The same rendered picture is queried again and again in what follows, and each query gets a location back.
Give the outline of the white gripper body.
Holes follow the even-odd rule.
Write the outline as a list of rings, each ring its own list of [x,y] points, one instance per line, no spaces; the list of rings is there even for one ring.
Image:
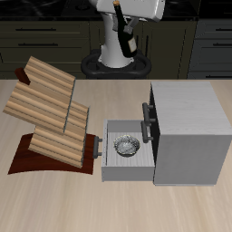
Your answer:
[[[98,12],[114,14],[113,2],[115,0],[98,0],[96,9]],[[153,20],[158,22],[164,12],[165,0],[118,0],[122,14],[139,19]]]

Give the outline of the dark wine bottle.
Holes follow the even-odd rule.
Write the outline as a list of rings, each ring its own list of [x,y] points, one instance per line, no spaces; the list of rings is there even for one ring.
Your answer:
[[[124,57],[131,58],[137,54],[137,45],[133,33],[128,33],[125,27],[128,25],[123,17],[119,0],[113,2],[114,10],[118,20],[118,39]]]

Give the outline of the wooden wine rack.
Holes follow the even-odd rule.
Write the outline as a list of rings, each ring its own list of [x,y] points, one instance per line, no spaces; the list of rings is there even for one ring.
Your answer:
[[[34,57],[14,73],[18,82],[4,113],[35,128],[21,138],[9,172],[92,174],[96,137],[87,132],[90,108],[73,100],[76,78]]]

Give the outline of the dark kitchen cupboards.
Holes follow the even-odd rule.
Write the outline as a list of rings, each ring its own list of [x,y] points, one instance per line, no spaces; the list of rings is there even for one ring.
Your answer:
[[[188,76],[197,24],[205,0],[166,0],[162,18],[139,20],[133,28],[137,51],[151,62],[145,79]],[[96,0],[0,0],[0,79],[13,79],[30,57],[87,79],[82,60],[102,50],[105,30]]]

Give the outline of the small fluted grey bowl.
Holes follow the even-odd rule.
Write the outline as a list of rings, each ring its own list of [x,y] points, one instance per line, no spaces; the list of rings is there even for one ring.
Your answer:
[[[131,157],[140,149],[140,141],[131,135],[122,135],[114,140],[113,148],[122,157]]]

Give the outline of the white cabinet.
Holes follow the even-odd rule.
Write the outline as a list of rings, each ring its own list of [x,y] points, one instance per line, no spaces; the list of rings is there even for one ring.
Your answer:
[[[156,186],[213,186],[232,142],[232,126],[210,82],[154,81],[142,104]]]

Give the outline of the white cabinet drawer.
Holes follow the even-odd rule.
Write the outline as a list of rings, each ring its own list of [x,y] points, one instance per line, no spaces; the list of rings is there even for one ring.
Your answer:
[[[150,130],[143,130],[143,121],[105,120],[103,136],[94,138],[92,157],[101,156],[102,181],[152,181],[155,161],[150,137]],[[131,135],[140,141],[140,149],[131,157],[122,157],[113,148],[113,142],[122,135]]]

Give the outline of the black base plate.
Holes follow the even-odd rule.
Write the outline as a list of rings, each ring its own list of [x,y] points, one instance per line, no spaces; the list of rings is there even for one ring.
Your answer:
[[[100,49],[93,49],[82,60],[81,69],[87,79],[92,80],[132,80],[145,79],[151,71],[151,62],[141,50],[133,57],[134,61],[122,68],[110,68],[99,62]]]

